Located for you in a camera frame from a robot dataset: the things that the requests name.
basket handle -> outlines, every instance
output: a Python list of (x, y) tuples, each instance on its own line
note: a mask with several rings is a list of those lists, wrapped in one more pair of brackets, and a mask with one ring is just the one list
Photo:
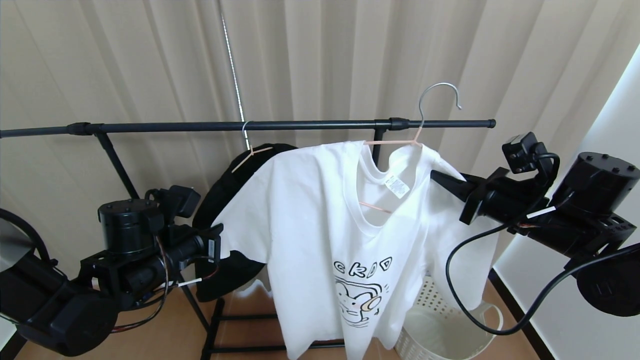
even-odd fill
[(489, 309), (494, 309), (495, 312), (498, 313), (498, 329), (496, 330), (502, 330), (502, 326), (504, 325), (504, 317), (502, 316), (502, 311), (500, 311), (499, 307), (493, 304), (489, 304), (488, 302), (483, 302), (482, 304), (480, 304), (480, 306), (478, 306), (476, 311), (478, 311), (480, 314), (484, 314)]

clothing rack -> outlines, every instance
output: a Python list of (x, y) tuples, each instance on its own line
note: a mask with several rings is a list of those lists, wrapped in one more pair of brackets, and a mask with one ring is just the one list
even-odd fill
[[(425, 121), (423, 128), (442, 127), (495, 127), (495, 120), (431, 120)], [(118, 154), (109, 139), (109, 133), (164, 133), (174, 131), (261, 131), (261, 130), (336, 130), (336, 129), (372, 129), (374, 130), (374, 141), (382, 140), (385, 131), (397, 131), (409, 128), (420, 127), (420, 121), (411, 121), (402, 118), (389, 118), (383, 120), (315, 120), (315, 121), (262, 121), (262, 122), (151, 122), (151, 123), (130, 123), (130, 124), (91, 124), (89, 122), (76, 122), (67, 126), (37, 127), (29, 129), (0, 130), (0, 138), (16, 138), (23, 136), (39, 135), (94, 135), (105, 150), (111, 164), (116, 170), (122, 184), (132, 199), (139, 199), (135, 186), (131, 182), (129, 175), (124, 169)], [(373, 161), (377, 165), (380, 157), (380, 145), (374, 145), (372, 151)], [(179, 274), (178, 280), (184, 279)], [(259, 347), (216, 347), (215, 341), (222, 321), (234, 320), (265, 320), (277, 319), (276, 314), (260, 315), (222, 315), (225, 301), (219, 298), (208, 322), (198, 302), (194, 298), (188, 287), (181, 287), (189, 304), (196, 313), (198, 319), (207, 332), (207, 337), (202, 348), (200, 360), (210, 359), (212, 354), (229, 352), (263, 352), (286, 350), (284, 345), (259, 346)], [(318, 341), (310, 348), (343, 347), (344, 342)]]

curtain fold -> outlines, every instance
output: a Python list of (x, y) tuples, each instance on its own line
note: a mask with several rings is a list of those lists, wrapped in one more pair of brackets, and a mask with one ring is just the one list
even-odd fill
[[(0, 2), (1, 127), (72, 122), (497, 120), (427, 129), (461, 172), (506, 166), (500, 144), (534, 131), (570, 164), (640, 43), (635, 0)], [(407, 139), (414, 130), (387, 132)], [(256, 131), (254, 145), (369, 139), (372, 131)], [(204, 194), (244, 149), (235, 133), (114, 134), (139, 192)], [(382, 148), (381, 166), (395, 148)], [(27, 218), (64, 270), (102, 249), (95, 215), (127, 197), (93, 138), (0, 140), (0, 204)], [(502, 246), (510, 237), (502, 239)]]

clothes hanger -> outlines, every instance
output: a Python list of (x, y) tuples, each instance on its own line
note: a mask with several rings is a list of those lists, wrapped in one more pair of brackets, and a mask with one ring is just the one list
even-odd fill
[(273, 147), (269, 146), (269, 147), (265, 147), (264, 149), (260, 149), (258, 151), (253, 151), (253, 146), (251, 146), (251, 143), (249, 142), (249, 136), (247, 136), (246, 134), (246, 130), (244, 129), (244, 127), (249, 124), (252, 120), (249, 120), (247, 122), (244, 123), (244, 125), (242, 125), (242, 132), (244, 134), (244, 140), (246, 141), (246, 146), (247, 146), (247, 150), (249, 150), (249, 155), (246, 156), (246, 158), (244, 158), (242, 161), (240, 161), (240, 164), (238, 164), (236, 167), (234, 167), (233, 170), (231, 170), (231, 173), (233, 174), (234, 172), (236, 172), (236, 170), (242, 166), (242, 164), (244, 164), (247, 160), (249, 160), (249, 158), (251, 158), (254, 154), (257, 154), (258, 152), (262, 152), (262, 151), (267, 151), (267, 150), (271, 150), (273, 149)]
[[(422, 131), (422, 127), (424, 126), (424, 113), (422, 112), (422, 99), (424, 98), (424, 96), (429, 92), (429, 90), (431, 90), (432, 88), (436, 87), (436, 86), (440, 86), (440, 85), (447, 85), (450, 86), (451, 88), (453, 88), (453, 91), (456, 92), (456, 107), (459, 110), (462, 110), (462, 106), (460, 106), (460, 93), (458, 93), (458, 88), (456, 88), (455, 85), (450, 84), (450, 83), (437, 83), (437, 84), (433, 84), (431, 86), (429, 86), (428, 88), (426, 88), (423, 92), (422, 95), (420, 95), (420, 99), (418, 100), (418, 110), (420, 111), (420, 126), (418, 127), (418, 131), (416, 131), (415, 136), (413, 137), (413, 139), (411, 140), (379, 140), (379, 141), (368, 141), (368, 142), (364, 142), (364, 144), (366, 145), (385, 145), (385, 144), (410, 144), (410, 145), (416, 145), (416, 146), (420, 146), (422, 147), (422, 144), (418, 142), (418, 136), (420, 136), (420, 132)], [(359, 202), (360, 205), (364, 205), (364, 206), (368, 206), (372, 209), (376, 209), (376, 210), (380, 210), (380, 211), (384, 211), (386, 213), (391, 214), (391, 211), (386, 210), (386, 209), (382, 209), (379, 208), (375, 205), (372, 204), (368, 204), (366, 202), (360, 201)]]

brown floor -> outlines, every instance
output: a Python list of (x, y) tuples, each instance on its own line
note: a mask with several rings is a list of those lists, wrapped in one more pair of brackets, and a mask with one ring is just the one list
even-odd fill
[[(491, 284), (484, 292), (485, 301), (496, 304), (506, 315), (505, 327), (515, 324), (506, 306)], [(273, 301), (258, 288), (249, 297), (229, 294), (225, 298), (226, 315), (247, 315), (275, 312)], [(214, 302), (201, 304), (205, 316), (211, 317)], [(122, 313), (119, 323), (128, 323), (146, 317), (153, 309)], [(488, 315), (489, 325), (497, 322)], [(205, 331), (189, 307), (186, 297), (180, 291), (173, 291), (162, 312), (152, 322), (122, 334), (111, 335), (96, 349), (75, 357), (77, 360), (114, 359), (199, 359), (205, 339)], [(280, 327), (276, 320), (252, 320), (223, 322), (216, 344), (225, 346), (276, 345), (282, 344)], [(64, 356), (46, 350), (33, 343), (27, 343), (17, 360), (59, 360)], [(308, 350), (300, 359), (345, 359), (343, 348)], [(211, 360), (231, 359), (287, 359), (285, 352), (263, 352), (254, 354), (215, 354)], [(378, 340), (371, 342), (365, 360), (399, 359), (395, 350), (386, 350)], [(498, 336), (477, 360), (538, 359), (527, 338), (519, 332), (511, 336)]]

